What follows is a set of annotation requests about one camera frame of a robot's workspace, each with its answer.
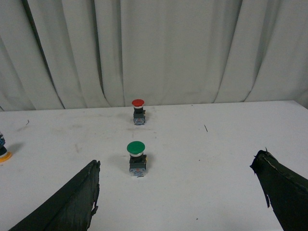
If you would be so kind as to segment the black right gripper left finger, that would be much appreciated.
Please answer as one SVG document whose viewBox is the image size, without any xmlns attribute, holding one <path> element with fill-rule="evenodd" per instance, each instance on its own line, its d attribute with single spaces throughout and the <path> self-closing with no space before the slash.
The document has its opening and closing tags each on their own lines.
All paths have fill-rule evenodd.
<svg viewBox="0 0 308 231">
<path fill-rule="evenodd" d="M 100 161 L 92 160 L 12 231 L 86 231 L 98 206 Z"/>
</svg>

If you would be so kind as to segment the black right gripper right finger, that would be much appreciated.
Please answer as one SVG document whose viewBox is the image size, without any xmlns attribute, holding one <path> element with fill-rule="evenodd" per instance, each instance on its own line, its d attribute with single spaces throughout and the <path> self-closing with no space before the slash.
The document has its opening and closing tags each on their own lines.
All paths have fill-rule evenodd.
<svg viewBox="0 0 308 231">
<path fill-rule="evenodd" d="M 267 150 L 260 150 L 250 166 L 284 231 L 308 229 L 308 180 L 284 165 Z"/>
</svg>

